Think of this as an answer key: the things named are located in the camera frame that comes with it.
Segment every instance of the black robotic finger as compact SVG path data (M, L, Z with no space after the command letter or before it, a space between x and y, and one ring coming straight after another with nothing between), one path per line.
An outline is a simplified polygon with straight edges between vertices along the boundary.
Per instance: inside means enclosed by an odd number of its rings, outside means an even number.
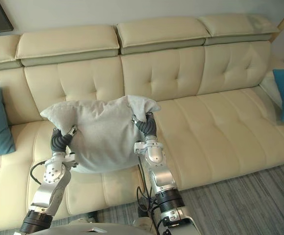
M70 144L76 131L76 126L73 126L72 129L63 136L59 129L53 129L52 137L50 140L50 148L52 152L66 152L66 147Z
M144 137L156 136L156 122L152 113L146 114L146 122L138 120L135 115L132 116L131 120L134 122L137 128L144 134Z

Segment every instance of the silver robot arm segment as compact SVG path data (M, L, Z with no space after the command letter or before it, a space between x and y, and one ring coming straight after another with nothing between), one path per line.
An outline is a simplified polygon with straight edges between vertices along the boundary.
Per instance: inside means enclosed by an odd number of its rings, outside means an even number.
M23 234L31 234L50 227L71 179L70 169L78 165L74 153L66 155L66 147L76 131L77 128L74 126L62 136L60 130L53 130L50 143L52 157L45 162L43 182L34 194L32 204L20 228Z
M143 160L146 163L152 189L161 210L161 220L164 227L168 227L163 234L200 235L179 193L171 171L166 165L163 145L158 142L156 136L157 130L153 114L147 114L146 117L147 122L141 122L135 116L132 117L132 121L145 136L145 142L135 143L134 151L136 154L144 156Z

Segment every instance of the black cable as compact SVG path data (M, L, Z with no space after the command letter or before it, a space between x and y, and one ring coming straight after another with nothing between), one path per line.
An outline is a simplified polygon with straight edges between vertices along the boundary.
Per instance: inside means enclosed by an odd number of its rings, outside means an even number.
M139 155L138 155L138 160L139 160L139 170L140 170L140 174L141 174L141 176L142 176L143 186L144 186L144 189L145 189L145 191L146 191L146 196L149 198L150 195L148 194L148 190L147 190L147 186L146 186L146 181L145 181L145 174L144 174L143 166L142 166L141 159L140 159L140 156L139 156Z
M140 186L138 186L137 188L137 201L138 201L138 205L139 205L139 208L140 210L142 210L143 212L149 212L151 213L151 219L152 219L152 223L154 225L154 228L156 230L156 234L157 235L160 235L159 231L158 231L158 228L156 227L156 223L155 223L155 220L154 220L154 211L159 208L159 206L154 206L154 204L157 204L157 199L152 199L151 198L151 194L152 194L152 188L150 189L150 193L148 192L148 189L147 189L147 186L146 186L146 181L145 181L145 174L144 174L144 169L143 169L143 166L142 166L142 163L141 163L141 159L140 159L140 156L138 155L138 160L139 160L139 172L140 172L140 176L142 178L142 182L143 182L143 187L145 188L145 192L146 192L146 196L142 193L142 190L140 188ZM146 210L144 210L143 208L141 208L141 204L140 204L140 199L139 199L139 191L141 193L141 195L148 200L148 207Z
M160 228L160 225L161 225L161 223L162 223L162 221L163 221L163 219L161 219L158 223L157 223L157 231L159 231L159 228Z
M160 235L160 232L158 231L158 228L155 227L155 220L154 220L154 211L155 211L157 208L159 208L159 206L155 206L155 207L152 209L152 211L151 211L151 219L152 219L152 222L153 222L153 224L154 224L154 228L155 228L155 230L156 230L156 234L157 234L157 235Z
M33 170L34 170L38 165L43 165L45 162L46 162L46 161L42 161L42 162L37 163L37 164L34 165L34 166L31 168L31 170L30 170L30 176L31 176L31 178L32 178L35 182L37 182L38 184L41 184L41 183L40 183L40 181L39 181L37 178L35 178L35 177L33 176L32 172L33 172Z

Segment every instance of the sofa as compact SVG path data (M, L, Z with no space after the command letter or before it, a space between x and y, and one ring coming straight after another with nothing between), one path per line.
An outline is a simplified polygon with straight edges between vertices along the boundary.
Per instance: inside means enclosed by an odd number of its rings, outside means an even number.
M0 87L16 151L0 156L0 230L19 228L51 157L40 112L65 100L154 99L167 164L180 190L284 164L284 63L264 16L163 17L0 36ZM41 180L44 167L34 170ZM137 166L72 172L54 219L136 200Z

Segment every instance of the floor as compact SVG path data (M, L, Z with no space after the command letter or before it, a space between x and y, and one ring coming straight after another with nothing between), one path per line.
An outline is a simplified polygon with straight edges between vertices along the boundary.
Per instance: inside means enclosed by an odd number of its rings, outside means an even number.
M284 165L185 190L182 196L202 235L284 235ZM84 216L54 221L53 226ZM132 224L135 218L137 203L98 213L106 223Z

